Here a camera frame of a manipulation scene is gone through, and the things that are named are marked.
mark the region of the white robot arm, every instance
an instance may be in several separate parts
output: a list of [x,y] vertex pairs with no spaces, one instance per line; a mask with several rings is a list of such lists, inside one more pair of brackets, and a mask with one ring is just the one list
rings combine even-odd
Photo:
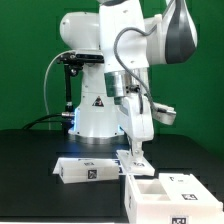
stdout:
[[184,0],[171,0],[164,14],[153,19],[143,19],[139,0],[105,2],[99,15],[107,94],[120,99],[118,120],[131,148],[129,153],[119,150],[118,157],[130,172],[153,175],[142,151],[142,142],[154,135],[151,109],[166,124],[176,113],[152,101],[147,68],[186,61],[197,45],[194,24]]

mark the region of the white box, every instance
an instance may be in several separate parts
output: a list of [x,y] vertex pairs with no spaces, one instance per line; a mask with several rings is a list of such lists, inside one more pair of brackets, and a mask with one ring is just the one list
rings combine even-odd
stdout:
[[136,224],[224,223],[223,204],[193,175],[160,174],[153,180],[127,175],[125,207]]
[[118,179],[118,164],[111,159],[59,158],[55,167],[62,181],[67,183]]

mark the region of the green wall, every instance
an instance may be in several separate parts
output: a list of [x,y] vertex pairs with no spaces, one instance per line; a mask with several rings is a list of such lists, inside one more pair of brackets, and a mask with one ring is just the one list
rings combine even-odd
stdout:
[[[145,17],[163,12],[165,0],[141,1]],[[181,134],[224,158],[224,3],[188,0],[196,24],[197,52],[184,64],[150,68],[156,102],[173,105],[173,126],[155,122],[157,133]],[[58,53],[68,50],[59,35],[67,12],[98,11],[95,0],[0,0],[0,129],[19,129],[44,116],[43,80]],[[63,66],[51,70],[51,113],[64,110]],[[74,104],[80,101],[81,76],[74,80]]]

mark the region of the table surface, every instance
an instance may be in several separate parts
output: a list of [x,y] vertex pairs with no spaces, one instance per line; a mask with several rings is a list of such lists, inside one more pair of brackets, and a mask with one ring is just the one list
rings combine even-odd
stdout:
[[[88,145],[60,131],[0,131],[0,221],[128,223],[125,176],[118,180],[63,184],[53,175],[58,157],[116,158],[127,145]],[[224,203],[224,161],[190,138],[156,135],[143,144],[158,173],[192,173]]]

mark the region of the white cardboard box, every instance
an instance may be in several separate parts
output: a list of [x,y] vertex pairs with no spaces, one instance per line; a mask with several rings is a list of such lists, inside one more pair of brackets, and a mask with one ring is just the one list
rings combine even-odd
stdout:
[[223,204],[193,175],[126,176],[125,207],[136,224],[222,224]]

